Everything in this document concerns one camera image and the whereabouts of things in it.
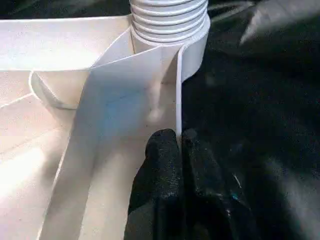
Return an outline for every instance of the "white plastic panel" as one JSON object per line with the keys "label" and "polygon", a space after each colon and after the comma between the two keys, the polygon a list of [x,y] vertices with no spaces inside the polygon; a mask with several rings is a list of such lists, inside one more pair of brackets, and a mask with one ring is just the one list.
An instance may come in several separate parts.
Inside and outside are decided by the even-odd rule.
{"label": "white plastic panel", "polygon": [[1,70],[91,67],[131,24],[131,16],[1,20]]}

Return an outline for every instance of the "curved plastic lip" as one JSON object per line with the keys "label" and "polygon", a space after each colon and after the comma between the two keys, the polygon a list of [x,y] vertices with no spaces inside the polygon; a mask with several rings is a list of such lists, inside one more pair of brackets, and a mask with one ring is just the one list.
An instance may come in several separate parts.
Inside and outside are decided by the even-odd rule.
{"label": "curved plastic lip", "polygon": [[205,6],[203,8],[201,8],[198,12],[196,12],[195,14],[185,17],[183,19],[179,19],[179,20],[171,20],[171,21],[156,21],[156,20],[149,20],[149,19],[145,19],[137,14],[135,14],[132,11],[132,16],[135,20],[140,21],[142,23],[148,24],[148,25],[154,25],[154,26],[173,26],[173,25],[179,25],[179,24],[184,24],[186,22],[189,22],[197,17],[199,17],[201,14],[206,14],[207,13],[207,7],[208,7],[208,3],[205,4]]}
{"label": "curved plastic lip", "polygon": [[141,5],[147,5],[147,6],[155,6],[155,7],[169,7],[169,6],[175,6],[175,5],[181,5],[181,4],[186,4],[189,3],[193,0],[155,0],[155,1],[150,1],[150,0],[130,0],[130,3],[138,3]]}
{"label": "curved plastic lip", "polygon": [[143,34],[142,32],[140,31],[136,31],[136,33],[146,39],[146,40],[149,40],[151,42],[156,42],[156,43],[173,43],[173,42],[179,42],[179,41],[183,41],[183,40],[186,40],[192,36],[194,36],[195,34],[197,34],[197,32],[199,32],[205,25],[205,22],[202,21],[202,23],[199,25],[199,27],[197,29],[195,29],[194,31],[188,33],[188,34],[184,34],[184,35],[181,35],[181,36],[177,36],[177,37],[170,37],[170,38],[158,38],[158,37],[152,37],[152,36],[148,36],[148,35],[145,35]]}
{"label": "curved plastic lip", "polygon": [[134,5],[133,3],[131,4],[131,9],[133,10],[132,11],[133,13],[140,13],[142,15],[147,15],[147,16],[151,16],[151,17],[171,17],[171,16],[177,16],[177,15],[189,13],[193,10],[196,10],[201,5],[203,5],[207,2],[208,2],[208,0],[201,0],[195,5],[192,5],[190,7],[184,8],[184,9],[176,10],[176,11],[150,11],[150,10],[140,8],[136,5]]}
{"label": "curved plastic lip", "polygon": [[140,25],[138,22],[134,21],[133,24],[147,32],[147,33],[151,33],[151,34],[159,34],[159,35],[170,35],[170,34],[178,34],[178,33],[182,33],[182,32],[185,32],[185,31],[188,31],[192,28],[194,28],[195,26],[199,25],[201,22],[204,21],[205,17],[207,16],[207,13],[204,12],[203,15],[201,16],[201,18],[199,18],[197,21],[195,21],[194,23],[188,25],[188,26],[185,26],[185,27],[181,27],[181,28],[178,28],[178,29],[175,29],[175,30],[157,30],[157,29],[151,29],[151,28],[148,28],[148,27],[145,27],[145,26],[142,26]]}

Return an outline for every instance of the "white plastic part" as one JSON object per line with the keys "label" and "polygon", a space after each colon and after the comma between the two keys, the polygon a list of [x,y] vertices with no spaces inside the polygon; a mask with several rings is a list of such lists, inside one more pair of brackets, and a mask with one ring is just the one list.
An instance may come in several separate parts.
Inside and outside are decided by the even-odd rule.
{"label": "white plastic part", "polygon": [[[7,42],[0,46],[0,69],[30,70],[28,98],[42,103],[65,132],[71,129],[54,182],[41,192],[39,207],[23,216],[32,228],[29,235],[17,237],[19,221],[3,220],[1,239],[122,239],[132,182],[148,138],[163,128],[180,136],[181,85],[202,62],[210,27],[208,1],[131,4],[135,23],[145,17],[143,9],[152,15],[141,26],[150,27],[152,21],[154,31],[185,31],[151,35],[139,25],[132,27],[131,15],[0,21],[0,36]],[[193,27],[196,31],[186,30]],[[13,202],[32,202],[38,193],[30,188]],[[4,203],[1,207],[15,208]]]}
{"label": "white plastic part", "polygon": [[133,27],[143,39],[157,43],[183,41],[199,32],[208,0],[131,0]]}

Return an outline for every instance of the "black cloth background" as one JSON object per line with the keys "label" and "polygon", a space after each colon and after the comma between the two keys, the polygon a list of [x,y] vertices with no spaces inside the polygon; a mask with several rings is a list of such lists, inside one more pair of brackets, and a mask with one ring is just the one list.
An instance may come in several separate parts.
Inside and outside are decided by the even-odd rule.
{"label": "black cloth background", "polygon": [[[127,0],[33,2],[4,0],[1,17],[130,11]],[[238,178],[264,240],[320,239],[319,60],[319,0],[256,1],[211,24],[201,69],[182,87],[183,129]]]}

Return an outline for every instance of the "ribbed white tube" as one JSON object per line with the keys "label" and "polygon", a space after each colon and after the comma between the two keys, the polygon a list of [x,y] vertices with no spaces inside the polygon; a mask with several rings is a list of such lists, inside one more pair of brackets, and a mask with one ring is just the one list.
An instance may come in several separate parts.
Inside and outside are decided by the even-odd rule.
{"label": "ribbed white tube", "polygon": [[151,42],[192,37],[205,24],[208,0],[130,0],[136,33]]}

